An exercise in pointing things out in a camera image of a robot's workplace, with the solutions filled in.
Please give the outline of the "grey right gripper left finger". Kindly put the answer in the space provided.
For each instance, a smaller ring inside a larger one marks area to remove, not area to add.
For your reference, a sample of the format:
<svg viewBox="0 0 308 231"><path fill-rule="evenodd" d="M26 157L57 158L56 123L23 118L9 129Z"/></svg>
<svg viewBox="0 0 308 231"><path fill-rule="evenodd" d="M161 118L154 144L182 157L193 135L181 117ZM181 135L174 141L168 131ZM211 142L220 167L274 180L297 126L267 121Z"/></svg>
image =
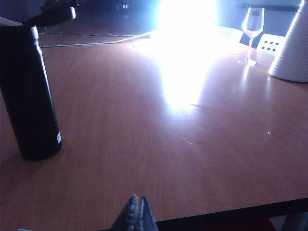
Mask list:
<svg viewBox="0 0 308 231"><path fill-rule="evenodd" d="M139 216L138 196L133 194L112 224L113 231L133 231Z"/></svg>

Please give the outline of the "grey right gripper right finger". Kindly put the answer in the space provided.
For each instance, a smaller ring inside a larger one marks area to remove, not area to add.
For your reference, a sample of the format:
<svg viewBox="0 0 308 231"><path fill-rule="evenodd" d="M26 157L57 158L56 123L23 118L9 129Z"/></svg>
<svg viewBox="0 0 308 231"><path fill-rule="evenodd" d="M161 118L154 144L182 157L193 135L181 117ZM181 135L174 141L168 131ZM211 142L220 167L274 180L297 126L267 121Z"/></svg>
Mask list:
<svg viewBox="0 0 308 231"><path fill-rule="evenodd" d="M153 212L145 195L141 197L140 210L135 223L136 231L158 231Z"/></svg>

